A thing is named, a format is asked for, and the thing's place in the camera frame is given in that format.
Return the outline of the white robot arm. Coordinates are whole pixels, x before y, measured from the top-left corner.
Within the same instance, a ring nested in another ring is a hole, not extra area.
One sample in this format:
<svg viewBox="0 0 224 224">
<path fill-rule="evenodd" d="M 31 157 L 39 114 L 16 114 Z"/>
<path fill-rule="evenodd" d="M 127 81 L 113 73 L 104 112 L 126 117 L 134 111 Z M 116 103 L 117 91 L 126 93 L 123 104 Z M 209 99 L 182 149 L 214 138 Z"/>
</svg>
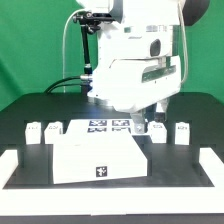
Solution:
<svg viewBox="0 0 224 224">
<path fill-rule="evenodd" d="M 83 7 L 74 17 L 83 37 L 95 34 L 98 64 L 90 65 L 83 42 L 84 74 L 93 103 L 128 113 L 135 132 L 147 131 L 145 110 L 154 105 L 166 116 L 169 98 L 188 76 L 185 28 L 208 10 L 210 0 L 77 0 Z"/>
</svg>

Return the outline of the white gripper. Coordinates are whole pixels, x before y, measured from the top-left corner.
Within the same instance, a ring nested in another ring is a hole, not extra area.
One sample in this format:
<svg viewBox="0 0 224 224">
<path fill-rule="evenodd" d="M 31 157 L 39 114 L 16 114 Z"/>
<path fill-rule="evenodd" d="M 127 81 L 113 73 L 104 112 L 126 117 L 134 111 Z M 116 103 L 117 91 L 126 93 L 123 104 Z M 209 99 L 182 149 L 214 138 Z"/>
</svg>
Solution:
<svg viewBox="0 0 224 224">
<path fill-rule="evenodd" d="M 139 110 L 178 93 L 180 87 L 179 56 L 114 60 L 108 67 L 100 66 L 94 71 L 89 96 L 108 102 L 116 111 L 132 113 L 135 132 L 144 134 L 145 118 Z M 156 104 L 156 122 L 166 120 L 166 110 L 165 103 Z"/>
</svg>

